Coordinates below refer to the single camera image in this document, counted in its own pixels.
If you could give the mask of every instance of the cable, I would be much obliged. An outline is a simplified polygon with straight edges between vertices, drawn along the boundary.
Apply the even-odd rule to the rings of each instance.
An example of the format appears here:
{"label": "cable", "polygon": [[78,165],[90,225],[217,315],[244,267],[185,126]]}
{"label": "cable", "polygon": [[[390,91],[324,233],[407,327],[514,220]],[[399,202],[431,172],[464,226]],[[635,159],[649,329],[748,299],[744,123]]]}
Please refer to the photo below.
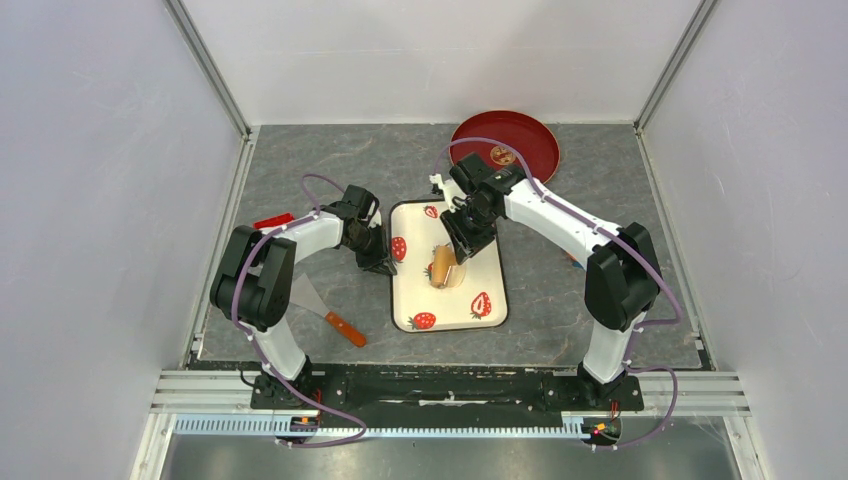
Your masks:
{"label": "cable", "polygon": [[[302,218],[299,218],[299,219],[297,219],[293,222],[286,224],[286,228],[292,228],[292,227],[296,227],[298,225],[303,225],[303,224],[311,222],[312,220],[313,220],[312,216],[302,217]],[[279,370],[277,370],[277,368],[274,365],[271,364],[271,361],[268,360],[268,356],[265,355],[265,353],[262,351],[262,347],[259,346],[259,342],[256,340],[256,336],[253,335],[253,332],[249,328],[242,325],[241,320],[238,318],[239,298],[241,297],[241,291],[244,288],[244,281],[247,278],[247,271],[250,268],[250,265],[253,264],[254,259],[256,259],[256,255],[259,253],[259,250],[261,250],[262,247],[266,243],[268,243],[275,235],[277,235],[278,233],[280,233],[282,231],[283,231],[283,229],[281,227],[277,227],[277,228],[271,230],[270,232],[268,232],[267,234],[265,234],[265,236],[263,236],[261,239],[259,239],[259,241],[256,242],[256,245],[253,246],[253,249],[250,250],[250,254],[247,256],[247,259],[245,260],[244,265],[241,268],[241,271],[239,271],[239,276],[238,276],[238,280],[236,281],[235,291],[233,292],[233,303],[230,306],[230,312],[231,312],[231,315],[233,317],[233,325],[235,325],[236,328],[241,330],[242,333],[247,335],[247,340],[250,342],[250,344],[253,346],[253,349],[256,351],[256,355],[259,357],[260,362],[262,362],[263,368],[266,371],[268,371],[268,373],[270,373],[271,375],[276,377],[276,379],[279,380],[280,383],[282,383],[283,386],[286,387],[286,389],[289,392],[291,392],[292,395],[294,395],[295,397],[300,399],[302,402],[304,402],[308,405],[311,405],[312,407],[317,408],[318,410],[324,411],[324,412],[329,413],[331,415],[336,415],[336,416],[344,418],[346,420],[350,420],[351,422],[353,422],[353,423],[355,423],[355,424],[357,424],[361,427],[361,430],[359,432],[357,432],[354,435],[351,435],[349,437],[340,438],[340,439],[336,439],[336,440],[329,440],[329,441],[320,442],[320,443],[303,443],[303,444],[289,443],[289,447],[291,447],[291,448],[321,448],[321,447],[332,447],[332,446],[345,445],[347,443],[352,443],[352,442],[358,440],[363,435],[365,435],[365,432],[368,429],[368,427],[365,425],[365,422],[362,421],[361,419],[353,416],[353,415],[350,415],[348,413],[342,412],[340,410],[336,410],[334,408],[331,408],[331,407],[323,405],[319,402],[316,402],[315,400],[312,400],[311,398],[307,397],[306,395],[298,392],[297,389],[294,388],[294,386],[292,386],[292,384],[289,383],[289,381],[286,380],[285,377],[283,377],[283,374],[280,373]]]}
{"label": "cable", "polygon": [[601,450],[618,450],[619,448],[627,448],[627,447],[633,447],[633,446],[639,445],[640,443],[642,443],[646,440],[650,440],[651,438],[654,438],[655,436],[657,436],[657,434],[659,434],[660,432],[665,430],[666,424],[671,419],[671,414],[674,413],[674,407],[677,405],[678,384],[677,384],[677,375],[674,373],[674,370],[671,367],[667,367],[665,365],[657,365],[655,367],[646,367],[646,368],[630,368],[630,367],[627,367],[626,370],[627,370],[628,373],[633,373],[633,374],[644,373],[644,372],[655,372],[657,370],[663,370],[665,372],[668,372],[668,374],[671,375],[671,386],[672,386],[671,402],[668,404],[668,411],[665,412],[665,416],[662,418],[662,420],[660,420],[660,423],[658,423],[657,426],[654,427],[653,430],[642,435],[641,437],[634,438],[633,440],[629,440],[629,441],[626,441],[624,443],[619,443],[619,444],[612,445],[612,446],[598,445],[595,448],[598,448],[598,449],[601,449]]}
{"label": "cable", "polygon": [[602,437],[604,437],[604,438],[606,438],[607,440],[610,440],[610,441],[612,441],[612,442],[618,442],[618,439],[617,439],[617,438],[615,438],[615,437],[611,437],[611,436],[607,435],[606,433],[604,433],[604,431],[603,431],[603,430],[598,430],[598,435],[600,435],[600,436],[602,436]]}
{"label": "cable", "polygon": [[306,188],[306,179],[307,178],[317,178],[319,180],[324,180],[325,182],[329,183],[330,185],[336,187],[336,189],[338,189],[338,191],[344,193],[344,189],[341,187],[341,185],[330,180],[329,178],[325,177],[324,175],[318,175],[317,173],[306,173],[306,174],[304,174],[302,177],[300,177],[300,188],[301,188],[301,190],[303,190],[303,193],[305,193],[306,196],[309,197],[309,201],[312,202],[312,206],[315,208],[316,212],[321,211],[321,203],[318,201],[318,198],[315,197],[315,194],[312,193],[311,191],[309,191],[308,188]]}
{"label": "cable", "polygon": [[518,159],[518,162],[521,164],[521,167],[524,169],[524,174],[527,176],[527,179],[530,181],[530,186],[533,187],[533,191],[535,191],[536,194],[539,195],[539,197],[541,197],[543,199],[543,201],[550,202],[551,205],[557,207],[559,210],[565,212],[567,215],[579,220],[581,223],[586,225],[586,227],[592,229],[593,231],[597,228],[597,231],[600,234],[607,237],[613,243],[615,243],[616,245],[621,247],[622,250],[627,252],[628,255],[633,257],[639,263],[639,265],[641,265],[642,268],[645,269],[645,271],[648,273],[648,275],[650,275],[651,279],[653,279],[654,282],[657,283],[657,285],[660,287],[660,290],[663,292],[663,294],[665,294],[665,296],[668,298],[668,301],[671,303],[671,308],[674,310],[674,318],[662,319],[662,320],[643,320],[642,322],[639,323],[640,328],[653,327],[653,326],[657,326],[657,325],[677,325],[678,323],[680,323],[680,321],[683,319],[683,307],[680,306],[680,302],[677,301],[677,298],[675,297],[674,292],[671,291],[671,288],[668,286],[668,284],[665,282],[665,280],[663,280],[662,276],[654,269],[654,267],[650,263],[648,263],[648,261],[645,260],[645,258],[642,255],[639,255],[639,253],[636,250],[634,250],[630,245],[625,243],[624,240],[618,238],[618,235],[610,232],[609,230],[607,230],[603,227],[598,227],[598,224],[593,222],[591,219],[586,218],[585,216],[583,216],[582,214],[580,214],[576,210],[570,208],[568,205],[565,205],[565,204],[557,201],[555,198],[545,196],[544,190],[542,190],[542,187],[538,183],[539,181],[535,177],[533,177],[532,172],[530,172],[530,167],[527,165],[527,161],[524,160],[524,156],[521,155],[521,153],[519,153],[518,150],[512,148],[511,146],[509,146],[509,145],[507,145],[503,142],[499,142],[499,141],[493,140],[491,138],[468,137],[468,138],[461,138],[459,140],[454,140],[451,143],[449,143],[445,148],[443,148],[441,152],[439,152],[439,156],[436,157],[436,162],[435,162],[435,165],[434,165],[434,168],[433,168],[433,175],[435,175],[436,172],[438,172],[438,170],[439,170],[439,160],[441,160],[442,156],[445,153],[447,153],[447,151],[451,147],[453,147],[454,145],[459,145],[461,143],[469,143],[469,142],[490,143],[490,144],[493,144],[493,145],[498,145],[500,147],[503,147],[503,148],[511,151],[513,154],[515,154],[515,158]]}
{"label": "cable", "polygon": [[[536,194],[539,195],[539,197],[542,198],[543,202],[549,202],[551,205],[558,208],[559,210],[561,210],[565,214],[571,216],[572,218],[579,220],[581,223],[586,225],[586,227],[592,229],[592,231],[597,231],[601,235],[607,237],[610,241],[612,241],[613,243],[615,243],[616,245],[621,247],[622,250],[627,252],[628,255],[633,257],[636,260],[636,262],[638,262],[639,265],[641,265],[642,268],[645,269],[645,271],[648,273],[648,275],[650,275],[650,277],[654,280],[654,282],[656,282],[656,284],[659,286],[660,291],[662,291],[662,293],[665,294],[665,296],[668,298],[669,303],[671,303],[671,308],[674,310],[674,318],[662,319],[662,320],[647,320],[647,321],[643,320],[643,321],[639,322],[639,324],[638,324],[641,329],[644,329],[644,327],[654,327],[654,326],[659,326],[659,325],[677,325],[681,322],[681,320],[683,319],[683,307],[680,306],[680,302],[677,301],[677,297],[675,297],[674,292],[671,291],[671,288],[668,286],[667,283],[665,283],[665,280],[663,280],[662,276],[654,269],[654,267],[650,263],[648,263],[648,261],[645,260],[645,258],[642,255],[640,255],[639,252],[634,250],[630,245],[628,245],[626,242],[624,242],[624,240],[618,238],[618,235],[610,232],[609,230],[607,230],[603,227],[599,227],[598,224],[596,224],[595,222],[593,222],[589,218],[586,218],[585,216],[581,215],[579,212],[568,207],[568,205],[565,205],[562,202],[557,201],[555,198],[547,197],[545,195],[544,190],[542,190],[542,187],[539,185],[538,180],[535,177],[533,177],[532,172],[530,172],[530,167],[527,165],[527,162],[524,160],[524,156],[521,155],[521,153],[518,150],[512,148],[511,146],[509,146],[509,145],[507,145],[503,142],[499,142],[499,141],[493,140],[491,138],[467,137],[467,138],[461,138],[459,140],[454,140],[454,141],[450,142],[445,148],[443,148],[441,152],[439,152],[439,156],[436,157],[436,162],[433,166],[433,175],[435,175],[439,170],[439,161],[441,160],[442,156],[445,153],[447,153],[447,151],[451,147],[453,147],[454,145],[459,145],[461,143],[469,143],[469,142],[482,142],[482,143],[489,143],[489,144],[492,144],[492,145],[498,145],[498,146],[503,147],[503,148],[509,150],[510,152],[512,152],[515,155],[515,158],[518,159],[518,162],[521,164],[521,167],[524,169],[524,174],[527,176],[527,179],[530,181],[530,186],[533,187],[533,190],[536,192]],[[631,334],[630,340],[627,342],[627,347],[624,350],[624,357],[623,357],[623,361],[624,361],[624,364],[625,364],[624,369],[627,372],[633,373],[633,374],[642,373],[642,372],[652,372],[652,371],[655,371],[655,370],[663,370],[663,371],[668,372],[671,375],[671,383],[672,383],[672,387],[673,387],[671,402],[668,405],[668,411],[666,412],[666,414],[662,418],[662,420],[660,420],[660,423],[657,424],[657,426],[653,430],[648,432],[647,434],[645,434],[645,435],[643,435],[639,438],[636,438],[634,440],[630,440],[628,442],[622,443],[620,445],[615,445],[615,446],[612,446],[612,447],[598,447],[598,448],[608,448],[608,449],[611,449],[611,450],[616,450],[618,448],[624,448],[624,447],[628,447],[628,446],[638,445],[639,443],[642,443],[643,441],[654,437],[657,433],[659,433],[659,432],[661,432],[662,430],[665,429],[665,425],[668,423],[668,420],[671,418],[671,415],[674,412],[674,407],[677,405],[677,390],[678,390],[678,388],[677,388],[678,387],[678,385],[677,385],[677,375],[675,375],[674,370],[672,370],[671,367],[666,367],[664,365],[658,365],[658,366],[655,366],[655,367],[647,367],[647,368],[630,368],[630,366],[629,366],[630,356],[633,353],[633,348],[636,344],[636,341],[635,341],[636,335],[634,335],[634,334]]]}

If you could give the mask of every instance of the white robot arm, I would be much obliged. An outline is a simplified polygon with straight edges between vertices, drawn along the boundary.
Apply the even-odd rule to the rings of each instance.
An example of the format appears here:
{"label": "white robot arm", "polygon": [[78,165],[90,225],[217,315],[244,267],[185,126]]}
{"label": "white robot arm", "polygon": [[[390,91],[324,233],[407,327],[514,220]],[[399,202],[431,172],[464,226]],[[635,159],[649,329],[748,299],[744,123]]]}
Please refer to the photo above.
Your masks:
{"label": "white robot arm", "polygon": [[[260,250],[262,271],[245,279],[238,316],[267,357],[265,368],[273,365],[284,378],[293,380],[306,363],[306,355],[295,342],[285,317],[294,265],[316,252],[344,245],[356,253],[357,265],[363,270],[384,275],[396,271],[379,202],[363,188],[348,186],[341,201],[280,228],[282,231]],[[239,272],[248,253],[270,230],[237,227],[230,236],[210,291],[212,304],[229,319]]]}
{"label": "white robot arm", "polygon": [[586,269],[585,302],[595,325],[578,375],[594,384],[594,395],[614,388],[625,375],[623,358],[633,327],[645,318],[660,290],[635,259],[599,230],[619,232],[620,239],[659,271],[647,230],[637,223],[621,228],[602,220],[543,186],[540,195],[530,183],[538,181],[528,179],[517,165],[495,172],[479,156],[470,155],[451,169],[451,177],[442,181],[434,175],[431,181],[448,202],[449,210],[440,218],[460,263],[488,245],[494,239],[495,220],[506,218],[539,232]]}

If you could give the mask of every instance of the red plate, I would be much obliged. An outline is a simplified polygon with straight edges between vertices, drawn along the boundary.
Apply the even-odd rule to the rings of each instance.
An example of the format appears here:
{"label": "red plate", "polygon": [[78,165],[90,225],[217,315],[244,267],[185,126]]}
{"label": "red plate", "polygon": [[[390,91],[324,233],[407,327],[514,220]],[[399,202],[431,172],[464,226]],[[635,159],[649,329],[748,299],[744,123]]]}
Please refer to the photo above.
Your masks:
{"label": "red plate", "polygon": [[[503,142],[516,150],[527,161],[533,176],[547,182],[559,167],[559,145],[554,134],[543,123],[523,113],[506,110],[483,112],[464,121],[453,132],[451,140],[468,137],[485,137]],[[515,155],[497,145],[468,142],[450,149],[451,161],[477,153],[495,170],[516,161]]]}

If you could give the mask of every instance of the cutting board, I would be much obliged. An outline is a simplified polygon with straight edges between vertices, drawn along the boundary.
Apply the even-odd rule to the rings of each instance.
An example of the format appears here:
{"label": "cutting board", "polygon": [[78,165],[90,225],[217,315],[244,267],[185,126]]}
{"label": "cutting board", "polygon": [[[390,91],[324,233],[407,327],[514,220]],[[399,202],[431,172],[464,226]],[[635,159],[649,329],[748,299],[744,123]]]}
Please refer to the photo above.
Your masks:
{"label": "cutting board", "polygon": [[432,200],[392,208],[391,246],[398,271],[391,283],[392,318],[404,332],[496,327],[509,313],[497,237],[463,264],[465,278],[458,287],[430,285],[435,247],[450,245],[439,220],[445,209],[446,202]]}

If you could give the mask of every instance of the spatula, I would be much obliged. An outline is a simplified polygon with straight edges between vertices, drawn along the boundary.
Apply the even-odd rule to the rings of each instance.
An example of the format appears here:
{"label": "spatula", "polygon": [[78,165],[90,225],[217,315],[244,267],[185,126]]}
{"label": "spatula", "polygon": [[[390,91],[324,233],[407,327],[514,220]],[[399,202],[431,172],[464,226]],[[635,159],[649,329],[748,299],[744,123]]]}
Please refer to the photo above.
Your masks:
{"label": "spatula", "polygon": [[357,329],[344,321],[336,312],[332,312],[327,308],[327,305],[321,300],[321,296],[318,295],[318,291],[315,290],[315,286],[312,285],[312,282],[309,281],[309,277],[305,273],[292,283],[289,301],[324,317],[324,320],[327,320],[337,332],[350,340],[350,343],[357,347],[365,346],[365,335],[359,333]]}

